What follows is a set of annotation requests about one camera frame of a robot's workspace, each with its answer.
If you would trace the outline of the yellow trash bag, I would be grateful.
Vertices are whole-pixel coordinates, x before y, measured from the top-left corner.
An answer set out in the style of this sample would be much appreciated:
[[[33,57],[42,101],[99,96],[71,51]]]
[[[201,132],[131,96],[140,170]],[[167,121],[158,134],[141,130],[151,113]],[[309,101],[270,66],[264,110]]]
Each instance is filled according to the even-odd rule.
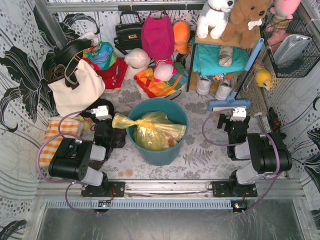
[[[137,120],[116,113],[112,120],[112,127],[114,129],[133,127],[134,142],[149,151],[170,149],[176,146],[187,132],[185,124],[170,121],[163,111],[148,112]]]

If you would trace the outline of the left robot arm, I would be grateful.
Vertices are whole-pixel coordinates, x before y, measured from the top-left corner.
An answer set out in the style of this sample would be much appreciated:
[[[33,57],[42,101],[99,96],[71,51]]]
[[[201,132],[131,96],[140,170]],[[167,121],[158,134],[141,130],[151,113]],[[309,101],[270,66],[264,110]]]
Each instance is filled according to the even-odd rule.
[[[113,198],[115,190],[100,171],[112,153],[113,133],[112,120],[107,119],[96,124],[93,140],[63,138],[49,164],[49,175],[81,182],[83,197]]]

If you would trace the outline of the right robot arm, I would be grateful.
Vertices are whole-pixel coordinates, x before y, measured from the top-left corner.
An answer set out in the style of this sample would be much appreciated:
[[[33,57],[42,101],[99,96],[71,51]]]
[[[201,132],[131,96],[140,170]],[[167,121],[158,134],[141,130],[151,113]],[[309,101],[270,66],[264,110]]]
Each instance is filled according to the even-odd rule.
[[[250,119],[246,116],[244,120],[235,121],[223,113],[219,115],[217,128],[224,127],[227,132],[228,157],[249,163],[234,170],[227,181],[212,182],[214,197],[257,197],[257,180],[273,179],[292,168],[292,156],[283,142],[283,135],[278,132],[248,133]]]

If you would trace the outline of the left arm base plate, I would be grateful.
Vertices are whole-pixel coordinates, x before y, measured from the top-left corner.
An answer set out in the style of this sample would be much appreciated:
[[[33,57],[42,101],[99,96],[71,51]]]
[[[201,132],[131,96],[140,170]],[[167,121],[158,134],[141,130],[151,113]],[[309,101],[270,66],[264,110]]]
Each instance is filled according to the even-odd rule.
[[[110,181],[106,188],[104,186],[88,185],[82,188],[81,196],[88,198],[122,198],[125,194],[125,186],[126,183],[124,181]]]

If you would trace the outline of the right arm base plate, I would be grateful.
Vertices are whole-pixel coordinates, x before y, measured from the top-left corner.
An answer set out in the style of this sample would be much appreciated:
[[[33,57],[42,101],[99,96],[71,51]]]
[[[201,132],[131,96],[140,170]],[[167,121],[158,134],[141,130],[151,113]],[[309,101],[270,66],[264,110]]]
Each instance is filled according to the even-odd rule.
[[[231,186],[227,181],[213,181],[211,185],[213,196],[217,198],[254,198],[258,196],[255,184]]]

